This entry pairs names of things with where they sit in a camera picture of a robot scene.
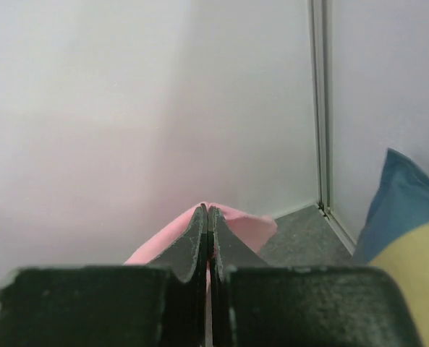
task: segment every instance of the blue pillow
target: blue pillow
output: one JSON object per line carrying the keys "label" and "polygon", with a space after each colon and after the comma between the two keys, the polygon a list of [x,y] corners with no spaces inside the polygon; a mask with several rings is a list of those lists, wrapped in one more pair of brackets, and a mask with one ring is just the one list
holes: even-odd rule
{"label": "blue pillow", "polygon": [[378,191],[354,252],[365,264],[405,233],[429,223],[429,177],[405,155],[388,149]]}

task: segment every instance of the white panel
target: white panel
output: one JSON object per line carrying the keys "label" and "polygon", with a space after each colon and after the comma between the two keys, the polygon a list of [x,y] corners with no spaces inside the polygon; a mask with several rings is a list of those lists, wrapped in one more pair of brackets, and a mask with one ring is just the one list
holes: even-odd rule
{"label": "white panel", "polygon": [[356,239],[387,147],[429,174],[429,0],[334,1],[333,209]]}
{"label": "white panel", "polygon": [[308,29],[304,0],[0,1],[0,277],[315,201]]}

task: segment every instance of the pink cloth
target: pink cloth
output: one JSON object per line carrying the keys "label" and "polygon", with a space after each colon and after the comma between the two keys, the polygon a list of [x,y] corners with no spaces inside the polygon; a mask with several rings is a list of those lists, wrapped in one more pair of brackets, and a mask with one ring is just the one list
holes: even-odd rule
{"label": "pink cloth", "polygon": [[[209,209],[216,206],[222,210],[230,229],[254,252],[259,252],[260,248],[277,231],[275,221],[270,217],[257,217],[248,215],[234,208],[204,202]],[[190,208],[174,219],[170,224],[161,229],[155,236],[140,246],[131,257],[126,260],[126,265],[146,264],[162,253],[170,244],[183,234],[195,208],[200,204]]]}

